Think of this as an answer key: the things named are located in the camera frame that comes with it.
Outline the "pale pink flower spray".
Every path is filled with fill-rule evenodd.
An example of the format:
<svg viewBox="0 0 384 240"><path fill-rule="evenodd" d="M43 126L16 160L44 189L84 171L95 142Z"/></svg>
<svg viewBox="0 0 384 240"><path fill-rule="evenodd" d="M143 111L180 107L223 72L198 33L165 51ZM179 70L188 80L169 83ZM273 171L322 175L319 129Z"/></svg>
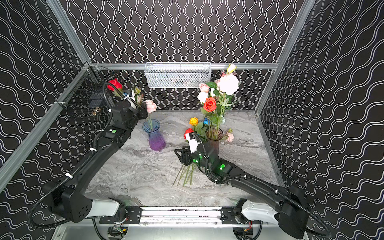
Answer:
<svg viewBox="0 0 384 240"><path fill-rule="evenodd" d="M147 111L147 121L149 122L149 128L151 131L154 130L152 113L157 110L157 105L153 100L144 100L144 95L141 94L141 89L139 87L134 88L135 101L139 107L146 109Z"/></svg>

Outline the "orange red rose stem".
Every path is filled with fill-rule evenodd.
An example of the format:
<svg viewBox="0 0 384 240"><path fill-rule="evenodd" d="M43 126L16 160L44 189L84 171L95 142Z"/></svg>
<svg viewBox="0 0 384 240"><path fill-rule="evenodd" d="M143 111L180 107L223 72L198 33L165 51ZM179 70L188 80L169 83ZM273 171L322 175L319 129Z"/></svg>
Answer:
<svg viewBox="0 0 384 240"><path fill-rule="evenodd" d="M217 114L217 101L214 97L206 99L203 109L206 112L206 118L210 121L211 128L217 128L218 114Z"/></svg>

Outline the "pink flower spray stem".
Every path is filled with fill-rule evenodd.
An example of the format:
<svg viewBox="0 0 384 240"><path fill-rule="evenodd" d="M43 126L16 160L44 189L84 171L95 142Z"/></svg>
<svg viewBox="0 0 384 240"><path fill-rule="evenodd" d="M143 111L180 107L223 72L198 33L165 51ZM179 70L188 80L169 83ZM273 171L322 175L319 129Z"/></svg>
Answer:
<svg viewBox="0 0 384 240"><path fill-rule="evenodd" d="M220 78L207 83L201 83L200 93L197 96L199 102L204 105L209 97L214 97L217 101L218 124L217 129L224 122L225 112L234 105L233 96L239 89L240 81L235 73L237 66L230 64L226 71L222 71Z"/></svg>

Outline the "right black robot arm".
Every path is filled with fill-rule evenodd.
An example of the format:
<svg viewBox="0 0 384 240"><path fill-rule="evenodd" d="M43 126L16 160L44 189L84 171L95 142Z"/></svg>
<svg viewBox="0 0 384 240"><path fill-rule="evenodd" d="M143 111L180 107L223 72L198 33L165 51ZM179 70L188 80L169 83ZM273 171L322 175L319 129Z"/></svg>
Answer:
<svg viewBox="0 0 384 240"><path fill-rule="evenodd" d="M329 239L332 234L327 225L310 211L307 200L296 187L280 187L252 176L235 164L220 158L213 151L198 149L192 153L189 147L176 149L181 164L196 164L198 169L214 184L230 184L262 200L272 208L273 220L289 236L301 239L305 233Z"/></svg>

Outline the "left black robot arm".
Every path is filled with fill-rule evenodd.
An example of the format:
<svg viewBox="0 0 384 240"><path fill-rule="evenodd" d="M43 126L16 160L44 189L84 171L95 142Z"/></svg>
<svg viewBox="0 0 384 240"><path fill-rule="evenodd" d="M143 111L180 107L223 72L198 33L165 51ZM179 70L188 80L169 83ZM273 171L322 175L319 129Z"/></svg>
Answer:
<svg viewBox="0 0 384 240"><path fill-rule="evenodd" d="M102 216L112 218L117 224L124 222L127 218L124 202L115 199L92 200L84 196L84 192L104 163L131 138L138 121L147 117L146 103L135 108L130 100L115 104L110 115L113 123L96 136L90 152L59 181L45 184L45 194L28 212L28 225L33 229L49 229L67 222L79 223L84 219ZM41 203L63 220L48 225L35 223L33 215Z"/></svg>

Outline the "smoky pink glass vase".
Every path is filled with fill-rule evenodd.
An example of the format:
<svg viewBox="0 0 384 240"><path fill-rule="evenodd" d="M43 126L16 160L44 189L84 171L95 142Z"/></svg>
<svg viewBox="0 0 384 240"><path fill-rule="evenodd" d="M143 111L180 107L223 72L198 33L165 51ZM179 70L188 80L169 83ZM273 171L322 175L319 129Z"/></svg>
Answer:
<svg viewBox="0 0 384 240"><path fill-rule="evenodd" d="M223 131L221 129L217 129L217 128L210 128L207 130L206 136L208 139L208 146L209 146L210 150L214 154L218 155L220 152L220 147L219 147L220 141L224 137Z"/></svg>

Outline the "blue purple glass vase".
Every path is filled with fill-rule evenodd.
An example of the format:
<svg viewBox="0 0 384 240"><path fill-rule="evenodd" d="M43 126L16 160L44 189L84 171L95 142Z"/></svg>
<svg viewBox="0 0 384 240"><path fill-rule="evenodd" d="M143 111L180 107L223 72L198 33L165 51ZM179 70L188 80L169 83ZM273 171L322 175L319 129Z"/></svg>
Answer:
<svg viewBox="0 0 384 240"><path fill-rule="evenodd" d="M160 122L158 120L147 120L143 124L143 131L148 134L149 145L153 151L161 151L165 148L166 142L160 132Z"/></svg>

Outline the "pile of artificial flowers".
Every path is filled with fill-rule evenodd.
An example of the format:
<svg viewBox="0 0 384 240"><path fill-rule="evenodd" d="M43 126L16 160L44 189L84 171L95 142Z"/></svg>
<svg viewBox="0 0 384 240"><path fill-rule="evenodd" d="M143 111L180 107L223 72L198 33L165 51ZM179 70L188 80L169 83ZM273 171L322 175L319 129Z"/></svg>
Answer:
<svg viewBox="0 0 384 240"><path fill-rule="evenodd" d="M191 118L189 122L191 127L187 129L184 133L185 142L188 143L188 141L186 140L185 134L195 132L196 134L195 136L197 137L197 140L199 143L197 150L203 149L205 152L204 154L205 157L208 157L208 150L210 150L208 146L208 139L206 136L206 132L209 129L209 123L210 121L207 118L204 118L203 121L199 121L197 118ZM227 132L224 133L224 137L220 141L220 144L224 142L231 143L233 140L234 140L233 129L228 129ZM199 170L200 172L202 172L202 170L198 169L196 165L184 166L182 164L173 182L173 185L179 185L180 183L183 183L183 186L187 184L191 185L193 182L194 172L196 170Z"/></svg>

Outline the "white mesh wall basket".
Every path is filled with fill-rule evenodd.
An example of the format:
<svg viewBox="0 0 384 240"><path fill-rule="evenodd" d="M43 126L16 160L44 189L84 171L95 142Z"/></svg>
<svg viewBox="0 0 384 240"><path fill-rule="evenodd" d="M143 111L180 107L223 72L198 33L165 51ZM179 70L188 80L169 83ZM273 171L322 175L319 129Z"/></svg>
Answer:
<svg viewBox="0 0 384 240"><path fill-rule="evenodd" d="M209 62L148 62L145 65L149 88L198 89L201 83L211 80L211 73Z"/></svg>

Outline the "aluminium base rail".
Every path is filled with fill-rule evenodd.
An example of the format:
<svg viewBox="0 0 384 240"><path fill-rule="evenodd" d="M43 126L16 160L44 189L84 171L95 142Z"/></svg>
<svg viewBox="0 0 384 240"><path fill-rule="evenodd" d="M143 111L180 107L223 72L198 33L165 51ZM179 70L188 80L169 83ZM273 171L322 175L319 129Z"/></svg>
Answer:
<svg viewBox="0 0 384 240"><path fill-rule="evenodd" d="M131 207L119 227L246 227L259 221L278 225L276 212L267 205L251 204L244 213L234 207Z"/></svg>

